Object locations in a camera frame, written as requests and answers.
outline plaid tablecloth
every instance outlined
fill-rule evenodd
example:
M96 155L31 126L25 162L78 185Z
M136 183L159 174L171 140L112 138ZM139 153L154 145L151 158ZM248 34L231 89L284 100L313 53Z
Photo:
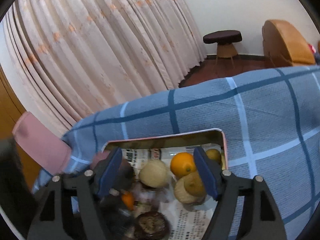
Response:
M265 178L292 240L319 203L319 78L318 66L257 70L97 112L63 136L72 148L65 172L86 169L109 140L221 128L230 170L242 177ZM42 170L34 190L50 177ZM242 202L239 199L231 239Z

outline curtain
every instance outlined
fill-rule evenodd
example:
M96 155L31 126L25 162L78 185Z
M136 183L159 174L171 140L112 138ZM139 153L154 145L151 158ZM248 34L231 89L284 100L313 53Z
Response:
M184 0L16 0L4 33L15 71L61 134L176 88L205 56Z

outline stool leg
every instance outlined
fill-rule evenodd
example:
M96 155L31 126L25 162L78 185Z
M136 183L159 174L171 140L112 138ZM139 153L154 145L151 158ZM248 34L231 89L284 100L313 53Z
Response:
M235 68L235 63L233 62L233 58L232 57L231 57L231 62L232 62L233 68Z

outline wooden door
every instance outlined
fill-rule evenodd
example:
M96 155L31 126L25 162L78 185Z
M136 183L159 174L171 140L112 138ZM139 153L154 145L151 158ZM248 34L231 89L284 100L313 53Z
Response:
M26 110L13 92L8 80L6 79L0 65L0 138L12 136L12 129ZM38 173L40 165L26 154L18 145L18 153L23 165L23 174L29 188L32 187Z

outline baseboard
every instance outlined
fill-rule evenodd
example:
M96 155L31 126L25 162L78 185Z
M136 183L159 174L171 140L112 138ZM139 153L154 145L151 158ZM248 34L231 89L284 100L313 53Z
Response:
M259 55L248 55L248 54L239 54L238 56L235 56L235 59L237 57L240 57L243 60L257 60L257 61L265 61L267 58L265 56L259 56ZM217 55L207 55L206 59L216 59Z

